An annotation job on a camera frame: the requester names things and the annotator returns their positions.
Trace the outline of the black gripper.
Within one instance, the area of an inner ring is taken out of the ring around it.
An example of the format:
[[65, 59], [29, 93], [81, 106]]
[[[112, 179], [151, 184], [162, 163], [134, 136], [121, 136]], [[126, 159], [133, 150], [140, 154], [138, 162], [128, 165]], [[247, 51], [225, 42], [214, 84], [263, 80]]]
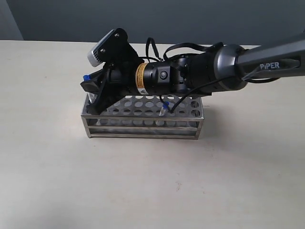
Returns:
[[89, 74], [91, 79], [80, 85], [85, 92], [96, 93], [97, 99], [87, 105], [87, 112], [100, 115], [125, 94], [135, 94], [135, 71], [136, 62], [115, 62], [105, 63], [103, 69]]

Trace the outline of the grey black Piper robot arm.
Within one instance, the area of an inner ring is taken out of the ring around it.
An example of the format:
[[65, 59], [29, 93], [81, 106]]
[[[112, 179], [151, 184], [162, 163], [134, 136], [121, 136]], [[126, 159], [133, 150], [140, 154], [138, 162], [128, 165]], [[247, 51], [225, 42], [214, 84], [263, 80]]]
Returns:
[[81, 83], [93, 96], [88, 113], [99, 115], [127, 95], [155, 95], [160, 100], [176, 95], [184, 100], [305, 74], [303, 33], [253, 49], [221, 42], [211, 46], [185, 42], [168, 51], [179, 48], [190, 48], [193, 53], [160, 55], [154, 39], [148, 38], [145, 50], [153, 50], [154, 56], [141, 57], [124, 29], [109, 31], [87, 55], [93, 67], [102, 66], [85, 75]]

